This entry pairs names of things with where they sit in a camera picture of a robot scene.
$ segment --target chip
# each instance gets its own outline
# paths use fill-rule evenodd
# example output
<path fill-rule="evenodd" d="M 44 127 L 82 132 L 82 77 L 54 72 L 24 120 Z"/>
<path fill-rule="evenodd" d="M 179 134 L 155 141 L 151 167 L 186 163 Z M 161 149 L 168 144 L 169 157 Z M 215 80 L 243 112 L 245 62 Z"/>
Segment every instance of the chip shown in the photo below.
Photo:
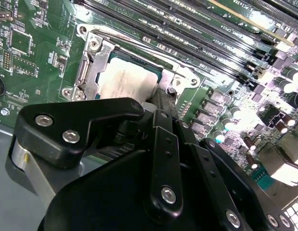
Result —
<path fill-rule="evenodd" d="M 251 100 L 253 100 L 256 103 L 259 103 L 261 99 L 262 99 L 261 95 L 255 94 Z"/>
<path fill-rule="evenodd" d="M 211 102 L 206 102 L 205 105 L 203 106 L 203 109 L 213 114 L 216 112 L 217 106 Z"/>
<path fill-rule="evenodd" d="M 197 119 L 200 120 L 203 123 L 208 123 L 210 121 L 210 116 L 201 112 L 199 113 L 199 115 L 197 116 Z"/>
<path fill-rule="evenodd" d="M 201 133 L 204 129 L 204 125 L 201 121 L 197 120 L 197 119 L 193 119 L 193 123 L 192 123 L 192 129 L 197 132 L 197 133 Z"/>
<path fill-rule="evenodd" d="M 234 142 L 235 142 L 235 140 L 233 140 L 233 139 L 231 139 L 231 138 L 227 138 L 227 139 L 224 141 L 224 144 L 232 145 Z"/>
<path fill-rule="evenodd" d="M 294 45 L 298 46 L 298 38 L 293 41 Z"/>
<path fill-rule="evenodd" d="M 212 93 L 212 95 L 210 96 L 211 100 L 216 101 L 218 103 L 223 102 L 224 98 L 225 98 L 225 96 L 222 93 L 218 92 L 218 91 L 214 91 Z"/>
<path fill-rule="evenodd" d="M 261 131 L 263 128 L 264 128 L 264 126 L 262 126 L 261 124 L 257 124 L 255 127 L 255 130 Z"/>

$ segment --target silver screw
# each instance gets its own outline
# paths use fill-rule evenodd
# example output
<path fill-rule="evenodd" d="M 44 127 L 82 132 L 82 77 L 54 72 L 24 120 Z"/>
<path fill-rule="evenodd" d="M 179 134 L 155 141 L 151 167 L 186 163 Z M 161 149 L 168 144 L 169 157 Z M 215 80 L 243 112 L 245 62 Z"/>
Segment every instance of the silver screw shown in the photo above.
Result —
<path fill-rule="evenodd" d="M 100 46 L 101 46 L 100 42 L 96 39 L 93 39 L 89 42 L 89 48 L 92 51 L 97 51 L 100 48 Z"/>
<path fill-rule="evenodd" d="M 268 219 L 269 219 L 269 222 L 275 226 L 275 227 L 278 227 L 278 222 L 277 220 L 271 215 L 271 214 L 268 214 Z"/>
<path fill-rule="evenodd" d="M 42 127 L 48 127 L 53 124 L 53 120 L 48 115 L 39 115 L 35 118 L 36 124 Z"/>
<path fill-rule="evenodd" d="M 3 108 L 3 109 L 1 109 L 0 113 L 1 113 L 3 116 L 9 116 L 9 115 L 10 115 L 10 111 L 9 111 L 7 108 Z"/>
<path fill-rule="evenodd" d="M 189 126 L 185 122 L 182 122 L 182 126 L 185 127 L 185 128 L 189 128 Z"/>
<path fill-rule="evenodd" d="M 286 227 L 288 227 L 288 228 L 291 227 L 289 221 L 288 221 L 283 215 L 279 215 L 279 218 L 282 220 L 282 223 L 283 223 Z"/>
<path fill-rule="evenodd" d="M 168 187 L 162 188 L 161 195 L 163 200 L 169 204 L 174 204 L 176 202 L 176 194 L 172 189 Z"/>
<path fill-rule="evenodd" d="M 227 210 L 226 217 L 227 217 L 228 221 L 233 225 L 233 227 L 238 229 L 241 226 L 241 222 L 240 222 L 239 218 L 233 211 Z"/>
<path fill-rule="evenodd" d="M 69 96 L 69 95 L 71 95 L 71 93 L 70 93 L 69 90 L 64 90 L 64 91 L 63 91 L 63 94 L 64 94 L 65 96 Z"/>
<path fill-rule="evenodd" d="M 213 141 L 209 141 L 209 145 L 212 147 L 212 148 L 215 148 L 215 143 Z"/>
<path fill-rule="evenodd" d="M 80 141 L 80 135 L 77 131 L 67 130 L 62 134 L 62 138 L 67 143 L 77 143 Z"/>

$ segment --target black plastic bracket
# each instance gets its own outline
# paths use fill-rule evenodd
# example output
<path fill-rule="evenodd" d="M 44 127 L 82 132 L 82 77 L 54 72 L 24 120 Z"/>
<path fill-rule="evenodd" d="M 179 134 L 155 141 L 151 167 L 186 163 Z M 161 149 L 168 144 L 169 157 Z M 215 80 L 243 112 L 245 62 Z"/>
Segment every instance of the black plastic bracket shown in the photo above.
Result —
<path fill-rule="evenodd" d="M 292 222 L 284 212 L 217 143 L 211 139 L 203 139 L 200 146 L 207 149 L 212 155 L 228 191 L 236 205 L 241 208 L 240 212 L 245 215 L 252 230 L 284 231 L 294 229 Z"/>
<path fill-rule="evenodd" d="M 172 222 L 183 210 L 178 138 L 172 126 L 168 113 L 161 109 L 154 112 L 150 193 L 144 207 L 160 224 Z"/>
<path fill-rule="evenodd" d="M 47 127 L 38 125 L 35 121 L 38 115 L 49 116 L 53 123 Z M 79 164 L 85 150 L 108 126 L 123 120 L 139 120 L 143 115 L 143 107 L 131 98 L 36 104 L 20 111 L 14 135 L 29 152 L 56 167 L 70 168 Z M 68 130 L 79 134 L 77 143 L 63 139 Z"/>

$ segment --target ram slot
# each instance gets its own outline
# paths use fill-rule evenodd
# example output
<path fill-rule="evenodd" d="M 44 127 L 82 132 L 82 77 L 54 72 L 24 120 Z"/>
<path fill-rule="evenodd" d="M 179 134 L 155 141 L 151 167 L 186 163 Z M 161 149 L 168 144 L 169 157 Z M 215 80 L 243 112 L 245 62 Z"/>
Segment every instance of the ram slot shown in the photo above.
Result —
<path fill-rule="evenodd" d="M 255 65 L 263 68 L 267 67 L 267 63 L 261 61 L 252 56 L 253 52 L 245 47 L 240 42 L 232 42 L 229 39 L 209 30 L 203 26 L 197 25 L 189 19 L 183 18 L 182 16 L 167 13 L 167 9 L 163 7 L 156 7 L 148 4 L 149 1 L 143 2 L 140 0 L 121 0 L 127 7 L 133 7 L 134 10 L 142 13 L 143 15 L 154 16 L 160 21 L 167 20 L 166 24 L 172 29 L 178 31 L 184 31 L 185 35 L 188 35 L 194 40 L 203 42 L 207 45 L 214 43 L 217 49 L 221 47 L 222 51 L 228 51 L 233 53 L 238 58 L 243 58 L 246 61 L 252 62 Z"/>
<path fill-rule="evenodd" d="M 144 29 L 143 27 L 141 27 L 140 29 L 137 29 L 134 21 L 131 20 L 129 23 L 126 23 L 125 21 L 121 20 L 121 16 L 119 14 L 114 15 L 113 13 L 110 13 L 109 10 L 105 10 L 103 8 L 96 7 L 96 6 L 93 7 L 90 4 L 84 3 L 84 2 L 82 2 L 81 5 L 86 7 L 88 10 L 91 10 L 92 12 L 95 12 L 100 16 L 113 21 L 114 24 L 123 25 L 126 29 L 134 31 L 135 34 L 139 34 L 140 40 L 146 42 L 147 44 L 152 45 L 154 48 L 160 51 L 163 51 L 164 53 L 171 55 L 180 61 L 184 61 L 188 64 L 194 65 L 195 67 L 199 68 L 200 70 L 208 74 L 211 74 L 215 77 L 226 75 L 232 79 L 236 79 L 238 76 L 241 76 L 240 73 L 228 68 L 223 64 L 217 65 L 217 62 L 215 62 L 210 58 L 207 58 L 204 56 L 202 56 L 201 58 L 196 58 L 193 55 L 190 55 L 189 53 L 170 45 L 167 42 L 167 39 L 164 39 L 163 41 L 157 40 L 152 30 L 148 28 L 143 30 Z"/>
<path fill-rule="evenodd" d="M 198 24 L 203 24 L 211 29 L 214 29 L 228 37 L 242 42 L 246 46 L 252 46 L 260 50 L 269 52 L 271 47 L 261 42 L 261 36 L 257 36 L 247 30 L 242 29 L 240 26 L 225 20 L 223 17 L 207 10 L 205 7 L 195 5 L 191 2 L 181 1 L 183 4 L 175 5 L 169 0 L 156 0 L 159 4 L 165 7 L 176 7 L 175 10 L 180 12 L 178 15 L 186 15 L 191 20 Z"/>
<path fill-rule="evenodd" d="M 223 50 L 224 52 L 224 54 L 222 54 L 208 47 L 207 45 L 196 42 L 193 39 L 177 31 L 174 31 L 170 28 L 164 29 L 161 27 L 162 22 L 157 22 L 155 20 L 147 18 L 144 15 L 141 15 L 136 11 L 114 1 L 108 1 L 107 5 L 97 4 L 92 0 L 85 0 L 84 3 L 88 5 L 91 4 L 91 6 L 94 8 L 104 9 L 106 12 L 112 13 L 114 16 L 119 17 L 122 21 L 134 25 L 136 28 L 139 27 L 139 29 L 141 29 L 146 26 L 147 29 L 153 31 L 154 36 L 158 36 L 163 39 L 168 38 L 168 42 L 170 44 L 173 44 L 175 47 L 181 48 L 182 50 L 194 55 L 195 57 L 198 57 L 200 59 L 203 57 L 213 59 L 218 64 L 228 66 L 237 73 L 244 74 L 247 77 L 252 77 L 250 72 L 245 69 L 245 63 L 243 64 L 240 59 L 236 58 L 233 55 L 230 55 L 229 51 L 226 49 L 220 48 L 220 50 Z"/>

